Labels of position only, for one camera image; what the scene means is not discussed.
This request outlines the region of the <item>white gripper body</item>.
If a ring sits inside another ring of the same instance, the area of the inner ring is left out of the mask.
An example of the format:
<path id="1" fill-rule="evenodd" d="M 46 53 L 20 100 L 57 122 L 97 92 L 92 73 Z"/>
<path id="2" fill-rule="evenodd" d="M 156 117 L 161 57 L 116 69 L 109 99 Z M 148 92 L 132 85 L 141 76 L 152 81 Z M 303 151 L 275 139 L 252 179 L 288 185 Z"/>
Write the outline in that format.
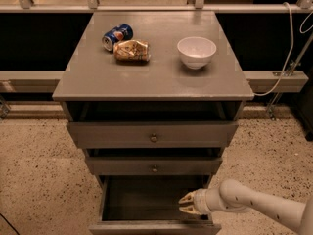
<path id="1" fill-rule="evenodd" d="M 212 191 L 209 189 L 199 189 L 194 194 L 194 208 L 200 214 L 210 214 L 212 209 L 209 207 L 209 197 L 212 197 Z"/>

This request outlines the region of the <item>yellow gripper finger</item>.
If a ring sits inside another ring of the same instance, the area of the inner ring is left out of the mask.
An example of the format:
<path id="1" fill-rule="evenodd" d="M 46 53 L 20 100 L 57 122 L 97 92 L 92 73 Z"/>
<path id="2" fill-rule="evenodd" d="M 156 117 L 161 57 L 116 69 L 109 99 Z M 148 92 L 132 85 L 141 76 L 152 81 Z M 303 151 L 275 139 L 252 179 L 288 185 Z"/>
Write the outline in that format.
<path id="1" fill-rule="evenodd" d="M 192 203 L 194 201 L 194 197 L 195 197 L 195 191 L 189 192 L 179 200 L 179 204 Z"/>
<path id="2" fill-rule="evenodd" d="M 193 205 L 188 205 L 188 206 L 182 206 L 179 208 L 180 212 L 184 212 L 187 214 L 192 214 L 192 215 L 200 215 L 201 213 L 196 210 L 196 208 Z"/>

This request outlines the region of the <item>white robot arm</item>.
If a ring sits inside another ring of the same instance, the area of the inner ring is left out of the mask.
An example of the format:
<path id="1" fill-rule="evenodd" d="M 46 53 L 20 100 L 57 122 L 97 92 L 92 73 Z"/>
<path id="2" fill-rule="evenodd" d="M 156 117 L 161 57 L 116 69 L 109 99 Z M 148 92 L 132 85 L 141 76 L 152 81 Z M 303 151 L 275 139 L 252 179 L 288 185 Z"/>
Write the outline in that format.
<path id="1" fill-rule="evenodd" d="M 313 198 L 301 203 L 252 190 L 234 179 L 226 179 L 215 188 L 189 192 L 179 205 L 181 212 L 195 215 L 254 209 L 297 235 L 313 235 Z"/>

